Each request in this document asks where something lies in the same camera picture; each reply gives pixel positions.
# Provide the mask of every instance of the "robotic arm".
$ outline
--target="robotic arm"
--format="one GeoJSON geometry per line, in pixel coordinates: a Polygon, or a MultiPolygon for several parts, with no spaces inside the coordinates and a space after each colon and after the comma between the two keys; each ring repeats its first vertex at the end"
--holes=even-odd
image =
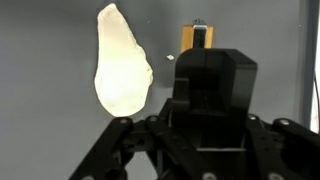
{"type": "Polygon", "coordinates": [[[141,151],[159,180],[320,179],[320,136],[248,114],[256,72],[237,50],[184,52],[159,115],[112,120],[70,180],[126,180],[124,167],[141,151]]]}

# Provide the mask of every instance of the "screw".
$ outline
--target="screw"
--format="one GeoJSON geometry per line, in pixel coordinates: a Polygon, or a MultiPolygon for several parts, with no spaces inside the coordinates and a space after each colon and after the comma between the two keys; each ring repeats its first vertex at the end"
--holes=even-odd
{"type": "Polygon", "coordinates": [[[269,180],[284,180],[284,178],[278,173],[270,173],[269,180]]]}
{"type": "Polygon", "coordinates": [[[152,117],[150,118],[150,121],[151,121],[151,122],[156,122],[156,121],[157,121],[157,119],[158,119],[157,117],[152,116],[152,117]]]}
{"type": "Polygon", "coordinates": [[[216,175],[214,175],[211,172],[206,172],[203,174],[202,179],[203,180],[217,180],[217,177],[216,177],[216,175]]]}
{"type": "Polygon", "coordinates": [[[282,120],[280,120],[280,122],[281,122],[281,124],[283,124],[285,126],[289,125],[289,121],[288,120],[282,119],[282,120]]]}
{"type": "Polygon", "coordinates": [[[86,176],[82,178],[82,180],[94,180],[94,178],[92,176],[86,176]]]}
{"type": "Polygon", "coordinates": [[[248,115],[248,117],[249,117],[249,119],[250,120],[252,120],[252,121],[254,121],[254,120],[256,120],[257,119],[257,117],[256,116],[254,116],[254,115],[248,115]]]}
{"type": "Polygon", "coordinates": [[[195,22],[195,23],[202,23],[203,20],[202,20],[202,19],[195,19],[194,22],[195,22]]]}
{"type": "Polygon", "coordinates": [[[127,119],[121,119],[121,120],[120,120],[120,123],[121,123],[121,124],[125,124],[125,123],[127,123],[127,122],[128,122],[127,119]]]}

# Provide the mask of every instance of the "white object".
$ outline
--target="white object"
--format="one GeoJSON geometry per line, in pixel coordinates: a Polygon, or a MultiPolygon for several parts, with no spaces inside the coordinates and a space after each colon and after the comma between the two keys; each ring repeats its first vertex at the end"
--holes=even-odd
{"type": "Polygon", "coordinates": [[[170,60],[170,61],[172,61],[172,60],[174,60],[174,56],[168,55],[168,56],[167,56],[167,59],[170,60]]]}
{"type": "Polygon", "coordinates": [[[319,132],[319,109],[318,109],[318,96],[317,96],[317,93],[319,93],[319,92],[316,91],[316,86],[318,86],[318,84],[316,84],[314,82],[313,83],[313,96],[312,96],[313,98],[312,98],[312,108],[311,108],[310,129],[311,129],[311,131],[313,131],[315,133],[318,133],[319,132]]]}
{"type": "Polygon", "coordinates": [[[144,50],[115,4],[98,15],[99,59],[94,80],[102,106],[113,116],[140,111],[153,81],[144,50]]]}

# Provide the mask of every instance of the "gray background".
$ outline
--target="gray background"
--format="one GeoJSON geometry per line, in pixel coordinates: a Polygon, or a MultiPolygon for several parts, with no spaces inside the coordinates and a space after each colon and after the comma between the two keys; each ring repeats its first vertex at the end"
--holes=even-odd
{"type": "MultiPolygon", "coordinates": [[[[258,62],[251,113],[267,121],[299,117],[305,28],[299,0],[119,0],[154,70],[145,108],[171,96],[181,27],[214,25],[213,46],[258,62]]],[[[0,0],[0,175],[6,180],[68,179],[112,118],[93,86],[102,0],[0,0]]],[[[140,153],[130,179],[154,179],[140,153]]]]}

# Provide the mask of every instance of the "yellow object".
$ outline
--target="yellow object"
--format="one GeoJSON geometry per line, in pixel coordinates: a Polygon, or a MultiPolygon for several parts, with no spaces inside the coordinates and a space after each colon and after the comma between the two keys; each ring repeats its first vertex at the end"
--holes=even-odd
{"type": "MultiPolygon", "coordinates": [[[[213,26],[208,26],[205,40],[205,48],[212,47],[212,39],[213,39],[213,26]]],[[[182,28],[182,38],[181,38],[181,54],[192,48],[193,43],[193,25],[185,25],[182,28]]]]}

